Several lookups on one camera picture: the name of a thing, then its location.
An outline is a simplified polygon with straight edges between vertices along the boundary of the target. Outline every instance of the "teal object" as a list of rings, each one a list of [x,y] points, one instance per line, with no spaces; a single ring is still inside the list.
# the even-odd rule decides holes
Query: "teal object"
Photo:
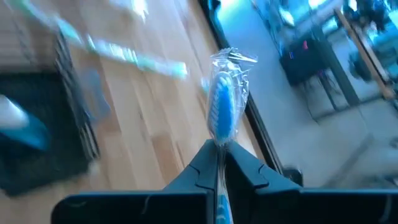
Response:
[[[0,133],[34,149],[47,149],[49,132],[44,123],[24,111],[21,106],[2,96],[0,103]]]

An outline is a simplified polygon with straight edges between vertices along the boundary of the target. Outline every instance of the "blurry stick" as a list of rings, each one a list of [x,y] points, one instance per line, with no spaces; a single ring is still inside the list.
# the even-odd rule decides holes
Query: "blurry stick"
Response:
[[[389,86],[386,86],[384,80],[382,79],[383,77],[387,76],[386,71],[381,66],[380,61],[375,56],[372,48],[369,46],[369,43],[366,40],[361,40],[359,38],[359,35],[347,21],[345,16],[341,13],[340,9],[335,9],[335,13],[340,22],[343,24],[344,28],[347,30],[348,35],[351,37],[354,44],[358,48],[360,56],[365,61],[365,64],[371,72],[373,79],[379,86],[380,92],[382,93],[383,97],[385,99],[393,99],[395,97],[394,91]]]

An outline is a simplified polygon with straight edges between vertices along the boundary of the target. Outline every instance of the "toothbrush head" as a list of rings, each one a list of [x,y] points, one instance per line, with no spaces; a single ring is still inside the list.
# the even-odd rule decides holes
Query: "toothbrush head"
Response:
[[[217,146],[224,146],[234,136],[235,107],[232,78],[219,72],[210,84],[207,112],[207,126]]]

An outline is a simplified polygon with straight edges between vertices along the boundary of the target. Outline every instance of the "wooden floor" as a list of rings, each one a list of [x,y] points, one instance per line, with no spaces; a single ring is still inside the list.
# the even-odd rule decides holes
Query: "wooden floor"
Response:
[[[161,189],[209,138],[199,83],[208,75],[209,56],[217,48],[197,1],[148,0],[145,23],[109,10],[105,3],[54,2],[61,5],[61,16],[79,28],[148,55],[183,61],[190,74],[186,80],[173,80],[72,48],[78,71],[99,71],[112,107],[111,116],[95,126],[101,159],[88,175],[18,198],[1,196],[0,223],[49,223],[53,206],[81,191]],[[252,154],[260,153],[246,117],[238,142]]]

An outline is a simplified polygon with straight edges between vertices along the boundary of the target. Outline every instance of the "white object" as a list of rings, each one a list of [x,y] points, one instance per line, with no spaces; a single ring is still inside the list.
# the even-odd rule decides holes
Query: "white object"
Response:
[[[6,96],[0,95],[0,128],[23,128],[28,123],[29,118],[26,113]]]

